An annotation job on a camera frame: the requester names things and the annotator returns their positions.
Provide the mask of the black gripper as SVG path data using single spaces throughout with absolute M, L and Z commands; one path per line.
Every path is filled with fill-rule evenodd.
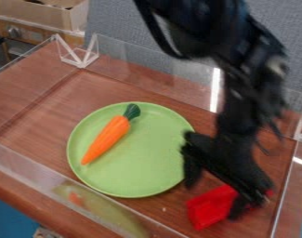
M 204 170 L 228 184 L 239 192 L 230 207 L 230 220 L 238 220 L 254 205 L 260 205 L 274 187 L 252 156 L 256 134 L 255 129 L 235 133 L 219 128 L 214 138 L 192 131 L 183 135 L 184 186 L 194 187 Z

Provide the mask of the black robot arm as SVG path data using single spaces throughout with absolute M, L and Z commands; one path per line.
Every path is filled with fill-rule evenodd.
M 263 126 L 280 136 L 286 108 L 284 46 L 248 13 L 243 0 L 134 0 L 160 49 L 179 60 L 210 58 L 224 72 L 223 107 L 214 137 L 187 131 L 180 153 L 186 186 L 204 171 L 239 193 L 227 217 L 267 200 L 274 183 L 252 158 Z

